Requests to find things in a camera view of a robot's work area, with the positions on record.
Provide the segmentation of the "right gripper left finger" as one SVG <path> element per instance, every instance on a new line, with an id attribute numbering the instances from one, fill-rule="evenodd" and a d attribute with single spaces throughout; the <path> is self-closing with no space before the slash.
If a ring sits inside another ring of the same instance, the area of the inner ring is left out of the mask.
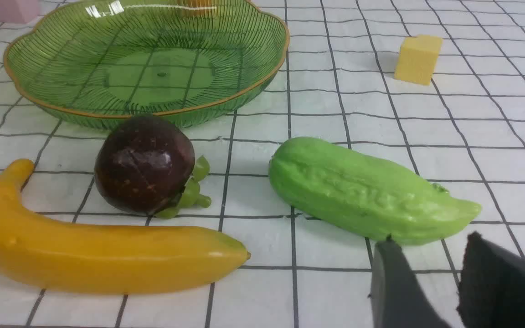
<path id="1" fill-rule="evenodd" d="M 375 244 L 369 297 L 375 328 L 449 327 L 428 301 L 392 236 Z"/>

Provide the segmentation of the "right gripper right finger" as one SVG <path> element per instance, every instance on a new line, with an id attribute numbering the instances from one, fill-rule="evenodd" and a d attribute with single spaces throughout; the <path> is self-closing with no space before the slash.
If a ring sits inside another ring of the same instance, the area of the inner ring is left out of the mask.
<path id="1" fill-rule="evenodd" d="M 525 259 L 469 234 L 458 298 L 467 328 L 525 328 Z"/>

